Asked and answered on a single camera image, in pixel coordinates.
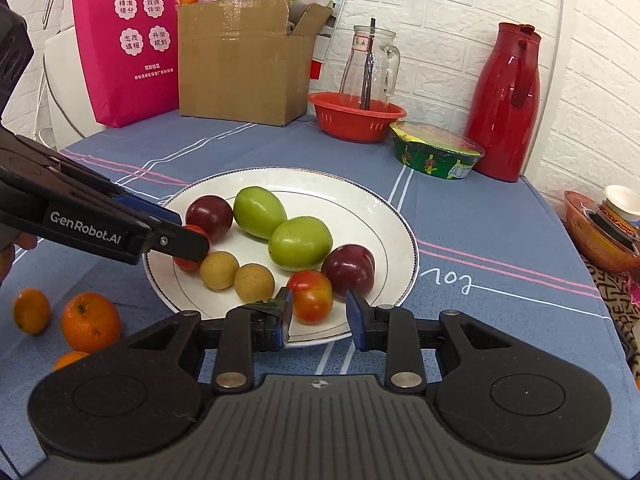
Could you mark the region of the person's left hand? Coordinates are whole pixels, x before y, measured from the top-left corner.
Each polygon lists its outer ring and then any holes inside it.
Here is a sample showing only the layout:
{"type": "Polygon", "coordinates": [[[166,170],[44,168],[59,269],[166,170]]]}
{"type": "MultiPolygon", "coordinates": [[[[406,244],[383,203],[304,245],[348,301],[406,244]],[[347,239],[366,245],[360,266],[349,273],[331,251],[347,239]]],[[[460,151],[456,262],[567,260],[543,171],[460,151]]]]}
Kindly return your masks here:
{"type": "Polygon", "coordinates": [[[15,260],[15,248],[32,250],[37,246],[38,238],[28,233],[20,233],[0,252],[0,282],[3,282],[12,269],[15,260]]]}

